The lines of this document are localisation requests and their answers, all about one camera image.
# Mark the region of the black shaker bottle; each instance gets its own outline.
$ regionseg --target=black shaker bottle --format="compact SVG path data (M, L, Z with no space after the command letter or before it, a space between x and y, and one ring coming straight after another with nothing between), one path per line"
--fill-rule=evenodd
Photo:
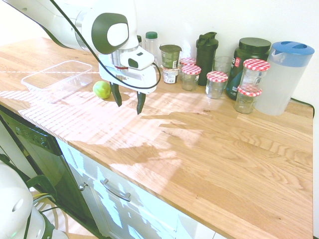
M198 79L199 86L206 86L206 75L213 68L213 61L218 47L218 41L215 39L216 34L216 32L208 32L205 35L200 35L196 41L196 65L201 68Z

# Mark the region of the container lid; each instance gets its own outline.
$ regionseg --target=container lid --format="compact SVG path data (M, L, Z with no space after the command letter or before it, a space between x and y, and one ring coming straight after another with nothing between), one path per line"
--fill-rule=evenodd
M158 33L155 32L155 31L148 31L146 34L145 34L145 38L146 39L157 39L158 37Z
M261 38L245 37L239 40L239 49L252 53L265 53L270 47L271 42Z
M281 41L273 44L276 51L285 52L295 55L312 55L315 50L305 44L295 41Z
M228 76L221 71L211 71L207 73L207 79L212 82L225 82L228 79Z
M288 67L304 67L311 60L315 50L294 41L281 41L273 44L268 57L269 62Z
M198 75L201 72L201 68L196 65L184 66L181 71L188 75Z
M138 35L138 41L139 43L142 42L142 37L140 35Z
M260 96L262 93L262 89L260 89L258 92L247 92L247 91L244 91L243 89L241 89L240 86L238 86L237 90L238 90L238 92L242 93L243 95L250 96L250 97Z
M216 50L218 47L218 41L215 39L216 34L216 32L208 32L200 35L196 41L196 47L203 50Z
M162 44L159 49L163 52L167 52L167 53L176 53L176 52L180 52L181 51L181 47L180 46L176 46L173 44Z
M180 64L183 66L186 65L195 65L196 64L196 59L191 58L191 57L187 57L187 58L182 58L180 61Z
M268 71L270 64L261 59L247 59L244 61L244 67L252 71Z

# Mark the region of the floor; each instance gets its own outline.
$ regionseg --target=floor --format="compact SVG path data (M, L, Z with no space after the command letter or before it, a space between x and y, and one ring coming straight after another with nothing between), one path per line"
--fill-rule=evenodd
M39 192L31 188L31 193L33 196L35 196ZM39 211L43 211L55 207L55 204L49 199L45 198L39 201L35 206ZM44 212L44 214L49 221L55 225L55 228L65 232L69 239L97 239L97 237L92 235L88 230L86 230L82 225L77 223L61 209L52 209L50 211Z

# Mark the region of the green jar lid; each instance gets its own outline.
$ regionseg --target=green jar lid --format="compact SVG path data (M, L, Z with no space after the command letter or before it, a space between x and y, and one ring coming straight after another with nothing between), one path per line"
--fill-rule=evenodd
M246 37L239 40L239 49L252 53L265 53L270 47L271 42L261 38Z
M180 46L171 45L171 44L161 45L159 47L159 49L161 51L167 52L167 53L175 53L175 52L180 52L181 51L181 47Z
M148 31L146 34L145 34L145 38L146 39L157 39L158 37L158 33L155 32L155 31Z
M138 35L138 41L139 43L142 42L142 37L140 35Z

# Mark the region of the black cable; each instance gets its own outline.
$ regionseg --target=black cable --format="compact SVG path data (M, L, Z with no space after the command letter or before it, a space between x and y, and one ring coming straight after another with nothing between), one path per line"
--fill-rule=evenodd
M27 239L27 237L28 237L28 231L29 231L30 221L31 221L31 213L30 213L30 216L28 217L28 220L26 221L26 227L25 227L23 239Z
M128 87L133 87L136 89L141 89L141 90L147 90L147 89L151 89L155 86L157 86L160 82L161 79L161 75L160 75L160 69L159 67L153 63L158 72L159 72L159 80L156 82L155 85L151 86L151 87L136 87L136 86L132 86L130 84L127 84L126 82L120 80L119 78L117 78L115 75L113 75L106 67L105 65L101 62L101 60L99 59L99 57L94 53L94 51L92 50L92 48L89 46L89 44L86 42L86 40L84 39L84 37L82 36L82 34L79 32L79 30L76 28L76 26L73 24L73 22L70 20L70 18L64 13L64 11L59 7L58 4L56 4L56 2L54 0L50 0L50 2L56 7L56 9L65 17L65 19L69 22L69 24L74 28L75 32L79 35L79 37L81 38L81 40L84 42L84 44L86 45L86 47L90 50L90 52L93 54L94 58L100 63L100 65L103 67L103 69L109 73L114 79L118 80L119 82L121 82L122 84L128 86Z
M53 208L45 209L45 210L41 211L41 213L45 213L47 211L50 211L50 210L53 210L53 209L57 209L57 208L61 209L61 207L53 207Z
M303 102L303 101L296 100L295 98L291 98L291 100L296 101L296 102L298 102L300 104L304 104L304 105L310 106L313 109L313 111L314 111L313 118L315 117L315 108L314 108L313 105L311 105L309 103L306 103L306 102Z

